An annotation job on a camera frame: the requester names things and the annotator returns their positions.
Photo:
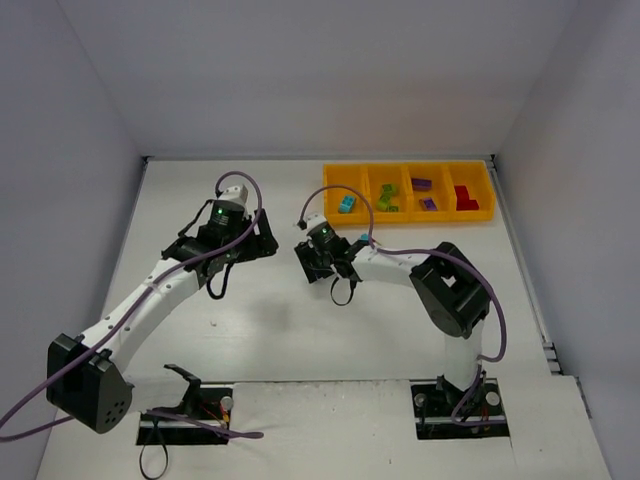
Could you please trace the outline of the small red lego brick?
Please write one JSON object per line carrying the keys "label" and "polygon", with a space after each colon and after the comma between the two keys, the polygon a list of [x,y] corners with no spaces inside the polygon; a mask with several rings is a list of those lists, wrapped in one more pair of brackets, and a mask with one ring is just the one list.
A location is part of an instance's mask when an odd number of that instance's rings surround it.
{"label": "small red lego brick", "polygon": [[454,190],[458,201],[468,201],[470,199],[469,191],[465,185],[455,185]]}

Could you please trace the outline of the teal lego brick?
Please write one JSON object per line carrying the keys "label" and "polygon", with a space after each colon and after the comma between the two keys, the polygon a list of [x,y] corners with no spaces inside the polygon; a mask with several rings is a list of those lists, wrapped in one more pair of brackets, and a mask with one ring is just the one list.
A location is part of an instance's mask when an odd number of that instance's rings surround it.
{"label": "teal lego brick", "polygon": [[351,195],[345,195],[339,203],[338,212],[340,214],[350,214],[356,205],[356,198]]}

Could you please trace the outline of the red two-by-four lego brick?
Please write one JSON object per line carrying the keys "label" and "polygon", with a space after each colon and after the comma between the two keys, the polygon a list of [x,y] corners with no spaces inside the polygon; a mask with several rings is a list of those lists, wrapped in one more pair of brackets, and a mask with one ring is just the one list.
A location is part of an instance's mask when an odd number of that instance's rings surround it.
{"label": "red two-by-four lego brick", "polygon": [[478,211],[479,203],[472,198],[469,197],[458,197],[456,199],[456,210],[457,211]]}

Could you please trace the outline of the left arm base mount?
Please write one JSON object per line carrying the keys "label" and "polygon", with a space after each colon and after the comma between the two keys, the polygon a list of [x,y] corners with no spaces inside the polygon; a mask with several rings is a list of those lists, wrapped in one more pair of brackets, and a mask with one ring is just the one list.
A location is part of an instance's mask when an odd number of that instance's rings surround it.
{"label": "left arm base mount", "polygon": [[[233,399],[232,384],[203,384],[200,397],[195,401],[188,413],[174,412],[174,415],[191,418],[198,422],[228,429],[231,423],[231,413],[221,406],[231,404],[226,397]],[[227,445],[226,437],[203,429],[183,420],[155,417],[141,414],[136,434],[137,446],[219,446]]]}

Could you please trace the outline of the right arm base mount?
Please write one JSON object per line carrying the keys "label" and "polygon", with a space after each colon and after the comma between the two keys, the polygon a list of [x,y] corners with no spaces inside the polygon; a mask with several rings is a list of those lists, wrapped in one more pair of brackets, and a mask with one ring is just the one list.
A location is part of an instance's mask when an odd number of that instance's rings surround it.
{"label": "right arm base mount", "polygon": [[507,438],[510,430],[496,379],[481,383],[474,396],[456,414],[463,394],[446,392],[435,381],[410,384],[416,437],[420,441]]}

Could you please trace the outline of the purple lego brick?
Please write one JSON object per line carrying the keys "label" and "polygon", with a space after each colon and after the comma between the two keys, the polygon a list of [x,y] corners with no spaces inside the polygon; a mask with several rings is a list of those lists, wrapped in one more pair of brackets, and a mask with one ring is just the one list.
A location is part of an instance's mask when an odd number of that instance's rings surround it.
{"label": "purple lego brick", "polygon": [[421,198],[418,203],[423,211],[436,212],[438,210],[435,201],[431,197]]}

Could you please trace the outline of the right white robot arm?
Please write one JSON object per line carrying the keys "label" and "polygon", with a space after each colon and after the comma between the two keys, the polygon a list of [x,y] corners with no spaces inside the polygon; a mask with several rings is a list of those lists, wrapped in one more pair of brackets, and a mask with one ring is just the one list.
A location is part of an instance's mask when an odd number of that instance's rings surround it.
{"label": "right white robot arm", "polygon": [[340,238],[333,248],[307,240],[294,252],[310,283],[335,274],[355,288],[383,282],[413,289],[435,327],[445,336],[443,381],[465,392],[481,365],[482,332],[490,307],[486,288],[462,267],[468,260],[449,242],[433,254],[402,253]]}

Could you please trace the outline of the cupcake purple lego piece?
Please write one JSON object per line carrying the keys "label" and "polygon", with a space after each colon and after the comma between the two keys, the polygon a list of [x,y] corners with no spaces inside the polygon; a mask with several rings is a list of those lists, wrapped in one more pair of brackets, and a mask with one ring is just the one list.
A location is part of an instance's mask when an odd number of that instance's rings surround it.
{"label": "cupcake purple lego piece", "polygon": [[430,191],[432,189],[432,181],[425,178],[411,178],[411,186],[414,191]]}

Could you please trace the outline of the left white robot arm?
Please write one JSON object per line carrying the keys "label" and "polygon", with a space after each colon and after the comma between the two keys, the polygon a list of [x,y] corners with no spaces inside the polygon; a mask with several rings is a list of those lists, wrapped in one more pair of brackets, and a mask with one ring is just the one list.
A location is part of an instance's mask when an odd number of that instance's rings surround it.
{"label": "left white robot arm", "polygon": [[196,236],[181,231],[151,274],[106,318],[49,346],[47,400],[98,434],[129,413],[192,416],[203,402],[201,380],[176,364],[136,380],[127,369],[138,349],[185,300],[232,266],[274,255],[278,243],[264,209],[249,215],[238,200],[212,202]]}

